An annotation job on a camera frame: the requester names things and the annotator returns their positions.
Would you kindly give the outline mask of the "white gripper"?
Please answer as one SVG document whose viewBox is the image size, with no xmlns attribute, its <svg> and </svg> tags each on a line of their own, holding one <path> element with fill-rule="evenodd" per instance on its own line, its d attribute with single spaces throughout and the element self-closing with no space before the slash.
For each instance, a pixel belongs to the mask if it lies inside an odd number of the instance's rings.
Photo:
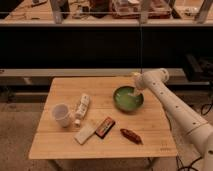
<svg viewBox="0 0 213 171">
<path fill-rule="evenodd" d="M 139 86 L 138 77 L 134 76 L 134 88 L 133 91 L 130 93 L 131 97 L 138 97 L 141 94 L 141 87 Z"/>
</svg>

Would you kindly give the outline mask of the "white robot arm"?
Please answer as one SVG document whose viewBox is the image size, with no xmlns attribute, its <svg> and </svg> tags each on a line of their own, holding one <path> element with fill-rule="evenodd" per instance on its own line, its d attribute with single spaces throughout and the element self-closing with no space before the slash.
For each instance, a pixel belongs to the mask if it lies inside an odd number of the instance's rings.
<svg viewBox="0 0 213 171">
<path fill-rule="evenodd" d="M 203 158 L 201 171 L 213 171 L 213 125 L 165 86 L 169 80 L 168 70 L 159 68 L 143 73 L 133 72 L 132 77 L 136 90 L 148 88 L 186 132 Z"/>
</svg>

